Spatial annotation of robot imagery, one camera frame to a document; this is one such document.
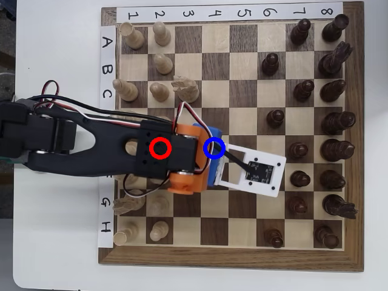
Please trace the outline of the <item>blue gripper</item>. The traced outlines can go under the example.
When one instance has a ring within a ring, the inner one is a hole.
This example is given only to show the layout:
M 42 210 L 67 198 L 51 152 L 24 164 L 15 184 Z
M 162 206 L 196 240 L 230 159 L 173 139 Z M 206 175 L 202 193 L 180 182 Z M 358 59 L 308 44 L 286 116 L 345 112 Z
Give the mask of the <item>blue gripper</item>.
M 202 128 L 202 126 L 198 123 L 194 123 L 193 126 Z M 221 138 L 222 131 L 220 129 L 217 129 L 215 127 L 209 127 L 209 130 L 212 133 L 213 137 Z M 204 164 L 206 162 L 206 156 L 203 152 L 202 146 L 204 144 L 204 141 L 207 138 L 208 138 L 208 135 L 204 133 L 204 129 L 202 129 L 201 136 L 197 145 L 197 151 L 196 151 L 196 163 L 197 165 L 199 165 L 200 169 L 204 167 Z M 212 159 L 208 167 L 209 171 L 207 174 L 207 178 L 205 178 L 205 173 L 202 173 L 201 175 L 195 175 L 193 186 L 204 187 L 205 182 L 207 182 L 207 186 L 212 187 L 216 178 L 216 172 L 217 172 L 218 166 L 219 166 L 219 159 Z

